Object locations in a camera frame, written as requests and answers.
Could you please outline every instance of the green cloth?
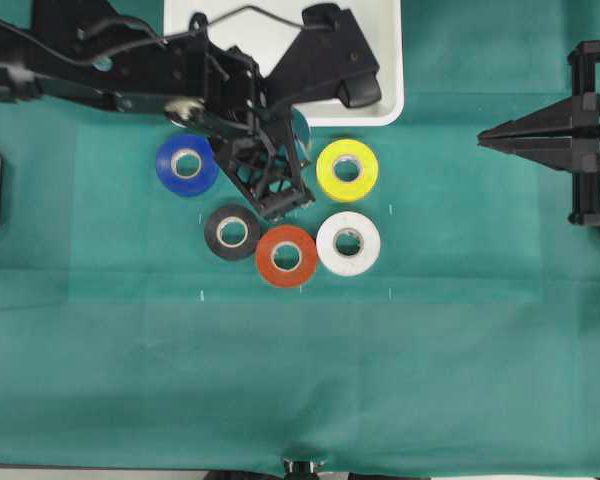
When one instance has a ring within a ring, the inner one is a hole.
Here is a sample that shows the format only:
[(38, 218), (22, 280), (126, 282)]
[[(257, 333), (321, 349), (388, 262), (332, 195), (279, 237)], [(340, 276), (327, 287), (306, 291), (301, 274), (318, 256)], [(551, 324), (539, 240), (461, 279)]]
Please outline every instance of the green cloth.
[[(161, 23), (159, 0), (114, 3)], [(567, 175), (476, 147), (569, 95), (600, 0), (403, 9), (403, 116), (314, 132), (314, 156), (368, 143), (377, 187), (337, 205), (308, 171), (318, 202), (288, 219), (372, 218), (355, 279), (279, 291), (215, 258), (200, 221), (240, 196), (168, 192), (162, 118), (0, 105), (0, 463), (600, 476), (600, 233), (567, 224)]]

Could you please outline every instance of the tape roll center hole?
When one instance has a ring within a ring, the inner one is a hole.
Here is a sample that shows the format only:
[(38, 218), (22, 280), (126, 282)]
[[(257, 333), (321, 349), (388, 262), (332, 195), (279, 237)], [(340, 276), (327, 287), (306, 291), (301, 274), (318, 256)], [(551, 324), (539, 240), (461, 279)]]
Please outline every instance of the tape roll center hole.
[(355, 182), (360, 178), (362, 165), (354, 155), (341, 155), (333, 164), (333, 173), (341, 182)]
[(271, 260), (278, 270), (293, 272), (302, 262), (302, 252), (295, 243), (280, 243), (273, 249)]
[(220, 244), (226, 248), (238, 248), (247, 241), (249, 227), (238, 217), (224, 219), (218, 225), (217, 237)]
[(176, 177), (189, 180), (202, 170), (202, 158), (194, 150), (180, 150), (171, 158), (171, 170)]
[(363, 243), (362, 235), (350, 228), (340, 230), (334, 240), (336, 251), (347, 258), (358, 255), (362, 250)]

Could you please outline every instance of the electrical tape roll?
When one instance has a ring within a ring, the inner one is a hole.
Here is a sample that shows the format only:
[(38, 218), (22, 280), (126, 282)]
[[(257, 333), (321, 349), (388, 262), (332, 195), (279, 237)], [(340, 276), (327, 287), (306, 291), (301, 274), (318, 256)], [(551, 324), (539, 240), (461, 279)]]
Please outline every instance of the electrical tape roll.
[[(178, 161), (185, 156), (198, 160), (198, 169), (184, 176), (178, 173)], [(208, 191), (218, 179), (220, 168), (214, 160), (209, 140), (192, 134), (170, 138), (158, 151), (156, 172), (162, 184), (182, 197), (196, 197)]]
[[(360, 250), (347, 256), (338, 251), (340, 235), (358, 238)], [(380, 257), (382, 241), (378, 229), (364, 215), (354, 212), (338, 213), (322, 224), (316, 240), (318, 255), (323, 265), (341, 277), (355, 277), (367, 272)]]
[[(232, 223), (242, 225), (245, 236), (236, 244), (223, 239), (223, 230)], [(237, 262), (252, 256), (262, 237), (258, 218), (241, 205), (227, 205), (211, 214), (204, 227), (204, 239), (209, 249), (218, 257)]]
[[(336, 166), (345, 161), (358, 167), (358, 176), (352, 181), (342, 180), (336, 175)], [(331, 199), (353, 203), (373, 190), (379, 170), (378, 159), (367, 145), (357, 140), (338, 140), (322, 151), (316, 173), (320, 187)]]
[[(290, 270), (275, 263), (276, 251), (285, 246), (295, 247), (300, 254), (298, 264)], [(262, 278), (274, 287), (300, 287), (311, 280), (318, 268), (316, 244), (301, 228), (289, 225), (273, 228), (258, 243), (256, 266)]]

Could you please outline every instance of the blue tape roll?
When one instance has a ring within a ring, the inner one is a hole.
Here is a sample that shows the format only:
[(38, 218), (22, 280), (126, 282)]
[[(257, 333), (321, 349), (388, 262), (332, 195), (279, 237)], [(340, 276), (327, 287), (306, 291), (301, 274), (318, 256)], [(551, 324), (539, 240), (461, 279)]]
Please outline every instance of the blue tape roll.
[[(193, 155), (199, 168), (190, 176), (177, 171), (178, 160)], [(182, 197), (196, 197), (209, 190), (218, 178), (220, 168), (214, 160), (213, 150), (205, 137), (191, 134), (176, 135), (158, 151), (156, 158), (158, 178), (170, 191)]]

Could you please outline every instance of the black cable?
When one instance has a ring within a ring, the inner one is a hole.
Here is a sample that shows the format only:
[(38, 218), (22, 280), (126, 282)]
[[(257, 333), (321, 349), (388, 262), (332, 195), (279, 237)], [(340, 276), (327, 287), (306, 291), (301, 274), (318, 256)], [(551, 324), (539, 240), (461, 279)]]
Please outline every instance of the black cable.
[(128, 52), (131, 50), (135, 50), (137, 48), (147, 47), (147, 46), (151, 46), (151, 45), (164, 46), (164, 45), (166, 45), (170, 42), (176, 41), (176, 40), (181, 40), (183, 38), (188, 38), (188, 37), (198, 35), (200, 33), (204, 33), (212, 26), (217, 25), (217, 24), (219, 24), (235, 15), (238, 15), (244, 11), (247, 11), (247, 10), (252, 10), (256, 13), (264, 15), (265, 17), (275, 20), (276, 22), (282, 23), (289, 27), (297, 28), (299, 30), (314, 30), (314, 31), (315, 30), (319, 30), (319, 31), (332, 30), (332, 27), (330, 27), (329, 25), (326, 25), (326, 24), (303, 25), (303, 24), (295, 23), (295, 22), (292, 22), (291, 20), (282, 18), (274, 13), (271, 13), (267, 10), (264, 10), (263, 8), (255, 6), (255, 5), (244, 5), (242, 7), (236, 8), (234, 10), (231, 10), (231, 11), (225, 13), (224, 15), (219, 16), (218, 18), (209, 22), (207, 25), (204, 25), (201, 28), (198, 28), (196, 30), (189, 30), (187, 32), (176, 33), (174, 35), (164, 35), (161, 37), (153, 37), (153, 35), (151, 35), (151, 38), (145, 38), (142, 40), (135, 40), (132, 42), (123, 43), (123, 44), (117, 45), (115, 47), (109, 48), (103, 52), (100, 52), (97, 55), (94, 55), (93, 57), (90, 57), (90, 58), (75, 59), (75, 58), (68, 57), (68, 56), (64, 55), (63, 53), (49, 47), (48, 45), (46, 45), (45, 43), (38, 40), (36, 37), (31, 35), (27, 31), (25, 31), (19, 27), (16, 27), (15, 25), (12, 25), (11, 23), (6, 22), (2, 19), (0, 19), (0, 27), (4, 28), (5, 30), (9, 30), (10, 32), (18, 35), (21, 38), (24, 38), (25, 40), (27, 40), (30, 43), (33, 43), (37, 47), (41, 48), (48, 54), (53, 55), (54, 57), (63, 61), (64, 63), (67, 63), (74, 67), (91, 67), (98, 60), (102, 60), (104, 58), (111, 58), (116, 55), (119, 55), (120, 53)]
[(89, 40), (100, 35), (109, 28), (121, 25), (127, 27), (136, 27), (145, 32), (149, 37), (153, 38), (156, 42), (158, 42), (160, 39), (160, 35), (158, 35), (156, 31), (151, 28), (151, 25), (140, 18), (131, 17), (129, 15), (115, 15), (112, 17), (102, 18), (88, 28), (85, 28), (84, 31), (81, 32), (82, 34), (78, 35), (78, 38), (81, 40)]

